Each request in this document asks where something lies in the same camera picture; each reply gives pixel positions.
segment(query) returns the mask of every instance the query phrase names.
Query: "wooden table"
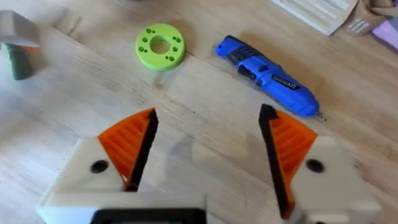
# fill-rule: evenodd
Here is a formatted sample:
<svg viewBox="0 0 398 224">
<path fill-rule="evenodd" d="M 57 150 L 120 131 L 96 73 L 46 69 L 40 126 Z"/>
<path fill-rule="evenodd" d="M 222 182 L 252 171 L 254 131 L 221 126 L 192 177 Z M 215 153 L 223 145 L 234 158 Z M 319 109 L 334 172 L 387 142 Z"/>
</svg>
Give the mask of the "wooden table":
<svg viewBox="0 0 398 224">
<path fill-rule="evenodd" d="M 228 35 L 250 43 L 317 96 L 333 136 L 383 206 L 374 223 L 398 219 L 398 56 L 371 37 L 331 37 L 268 0 L 3 0 L 40 26 L 38 73 L 12 79 L 0 55 L 0 223 L 43 223 L 34 205 L 76 141 L 155 106 L 159 130 L 140 190 L 205 193 L 227 223 L 281 223 L 257 124 L 267 103 L 281 109 L 214 46 Z M 183 63 L 155 73 L 134 42 L 153 23 L 177 27 Z"/>
</svg>

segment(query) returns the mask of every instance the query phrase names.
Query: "black strip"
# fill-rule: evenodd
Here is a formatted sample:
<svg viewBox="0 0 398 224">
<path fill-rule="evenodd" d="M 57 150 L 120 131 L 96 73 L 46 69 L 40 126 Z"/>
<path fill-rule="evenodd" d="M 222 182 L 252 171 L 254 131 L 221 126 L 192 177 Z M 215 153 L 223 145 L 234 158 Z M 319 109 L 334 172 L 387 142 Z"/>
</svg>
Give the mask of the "black strip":
<svg viewBox="0 0 398 224">
<path fill-rule="evenodd" d="M 233 39 L 244 46 L 240 46 L 233 51 L 231 51 L 226 58 L 232 62 L 234 65 L 237 65 L 239 62 L 246 60 L 247 58 L 251 58 L 254 56 L 264 56 L 262 53 L 260 53 L 258 50 L 256 50 L 254 47 L 250 46 L 249 44 L 243 42 L 242 40 L 237 39 L 236 37 L 233 37 L 231 35 L 228 35 L 225 37 L 224 40 L 226 39 Z"/>
<path fill-rule="evenodd" d="M 206 224 L 206 212 L 199 208 L 102 209 L 95 212 L 91 224 L 176 222 Z"/>
<path fill-rule="evenodd" d="M 149 151 L 155 139 L 157 125 L 159 124 L 156 111 L 152 110 L 148 114 L 148 118 L 149 118 L 149 124 L 145 131 L 144 138 L 142 139 L 141 147 L 139 149 L 134 170 L 131 173 L 130 183 L 127 183 L 128 185 L 124 189 L 125 191 L 128 192 L 136 192 L 138 190 L 142 173 L 144 172 L 145 165 L 147 164 Z"/>
<path fill-rule="evenodd" d="M 288 80 L 286 80 L 286 79 L 284 79 L 284 78 L 282 78 L 282 77 L 280 77 L 278 75 L 272 75 L 272 79 L 277 81 L 278 83 L 286 86 L 287 88 L 290 88 L 291 90 L 299 90 L 299 89 L 301 89 L 300 86 L 298 86 L 298 85 L 296 85 L 296 84 L 294 84 L 294 83 L 292 83 L 292 82 L 290 82 L 290 81 L 288 81 Z"/>
<path fill-rule="evenodd" d="M 274 181 L 275 194 L 278 200 L 279 213 L 284 217 L 289 209 L 289 201 L 287 200 L 287 193 L 280 170 L 278 155 L 275 149 L 274 140 L 272 138 L 270 120 L 278 119 L 276 110 L 270 105 L 261 105 L 259 124 L 261 128 L 262 137 L 266 142 L 269 166 L 271 169 L 272 180 Z"/>
</svg>

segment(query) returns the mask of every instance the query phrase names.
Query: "hole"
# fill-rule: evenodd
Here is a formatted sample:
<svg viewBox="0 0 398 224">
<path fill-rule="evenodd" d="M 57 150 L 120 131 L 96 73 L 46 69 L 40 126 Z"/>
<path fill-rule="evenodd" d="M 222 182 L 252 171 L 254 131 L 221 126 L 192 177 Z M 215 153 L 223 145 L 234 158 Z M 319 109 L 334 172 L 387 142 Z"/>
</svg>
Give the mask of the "hole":
<svg viewBox="0 0 398 224">
<path fill-rule="evenodd" d="M 323 163 L 316 159 L 307 160 L 307 167 L 311 171 L 314 171 L 316 173 L 322 173 L 323 171 L 325 171 L 325 166 L 323 165 Z"/>
<path fill-rule="evenodd" d="M 263 72 L 263 71 L 265 71 L 265 70 L 268 70 L 267 65 L 263 65 L 263 66 L 261 66 L 261 67 L 259 68 L 259 72 Z"/>
<path fill-rule="evenodd" d="M 164 54 L 170 49 L 170 43 L 161 35 L 152 38 L 149 45 L 150 49 L 157 54 Z"/>
<path fill-rule="evenodd" d="M 99 174 L 104 172 L 109 166 L 109 163 L 105 160 L 98 160 L 93 163 L 90 167 L 90 171 L 93 174 Z"/>
</svg>

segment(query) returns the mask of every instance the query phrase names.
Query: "purple object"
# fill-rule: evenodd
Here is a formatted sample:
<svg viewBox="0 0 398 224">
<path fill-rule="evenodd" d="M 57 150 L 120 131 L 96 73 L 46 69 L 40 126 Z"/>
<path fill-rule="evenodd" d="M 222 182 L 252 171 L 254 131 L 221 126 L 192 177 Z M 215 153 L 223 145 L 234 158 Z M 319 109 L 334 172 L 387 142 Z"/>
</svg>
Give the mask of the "purple object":
<svg viewBox="0 0 398 224">
<path fill-rule="evenodd" d="M 398 17 L 392 17 L 372 30 L 372 33 L 390 47 L 398 50 Z"/>
</svg>

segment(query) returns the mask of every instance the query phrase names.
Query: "green object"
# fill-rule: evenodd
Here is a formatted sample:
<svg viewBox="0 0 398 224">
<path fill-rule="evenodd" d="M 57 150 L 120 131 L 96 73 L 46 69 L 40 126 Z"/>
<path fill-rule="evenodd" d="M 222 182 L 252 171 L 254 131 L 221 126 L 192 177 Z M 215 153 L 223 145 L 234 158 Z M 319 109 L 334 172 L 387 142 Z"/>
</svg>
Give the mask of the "green object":
<svg viewBox="0 0 398 224">
<path fill-rule="evenodd" d="M 169 50 L 164 54 L 157 54 L 152 50 L 154 42 L 159 39 L 170 44 Z M 154 24 L 138 35 L 136 52 L 146 67 L 164 72 L 181 63 L 185 55 L 185 41 L 175 27 L 168 24 Z"/>
<path fill-rule="evenodd" d="M 26 50 L 14 44 L 4 44 L 10 56 L 12 74 L 15 80 L 29 78 L 33 74 Z"/>
</svg>

